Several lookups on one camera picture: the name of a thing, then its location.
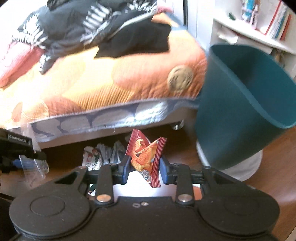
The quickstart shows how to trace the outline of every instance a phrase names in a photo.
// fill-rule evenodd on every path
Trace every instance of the clothing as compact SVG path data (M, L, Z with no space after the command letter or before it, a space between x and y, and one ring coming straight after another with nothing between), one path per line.
M31 13L13 34L12 41L45 49L40 73L45 74L55 61L69 54L101 44L121 27L151 17L156 0L110 0L121 11L105 7L106 0L54 0Z
M118 58L136 53L161 53L169 50L168 36L171 26L151 22L152 18L142 20L121 29L109 41L99 46L96 58Z

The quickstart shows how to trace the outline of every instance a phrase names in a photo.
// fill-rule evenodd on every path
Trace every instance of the silver bolt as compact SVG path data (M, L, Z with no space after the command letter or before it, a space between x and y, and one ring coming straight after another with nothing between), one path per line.
M178 200L181 202L189 202L193 199L193 197L189 194L181 194L178 196Z
M139 207L141 207L141 205L140 205L139 203L133 203L132 206L135 207L135 208L139 208Z
M148 206L149 203L148 203L148 202L141 202L141 205L142 205L142 206Z
M111 196L109 196L107 194L101 194L101 195L97 196L96 199L99 202L109 202L111 200Z

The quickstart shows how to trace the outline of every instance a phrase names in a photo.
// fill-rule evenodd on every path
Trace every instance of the clear plastic wrapper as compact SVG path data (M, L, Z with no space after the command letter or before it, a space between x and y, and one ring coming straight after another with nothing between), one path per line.
M20 162L27 182L32 187L33 183L45 179L45 174L49 172L49 166L46 161L31 159L26 156L20 156Z

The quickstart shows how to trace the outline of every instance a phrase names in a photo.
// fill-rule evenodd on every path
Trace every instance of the snack wrapper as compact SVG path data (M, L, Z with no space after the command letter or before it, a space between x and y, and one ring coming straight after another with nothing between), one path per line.
M159 159L166 140L160 137L151 143L141 131L134 129L126 150L126 155L131 156L133 167L153 188L160 187Z

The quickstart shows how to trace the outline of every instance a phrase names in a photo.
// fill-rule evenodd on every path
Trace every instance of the orange snack packet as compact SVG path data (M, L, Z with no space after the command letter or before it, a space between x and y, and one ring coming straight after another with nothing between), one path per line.
M151 143L141 131L134 129L126 150L126 155L131 156L133 167L153 188L160 187L159 159L166 140L160 137Z

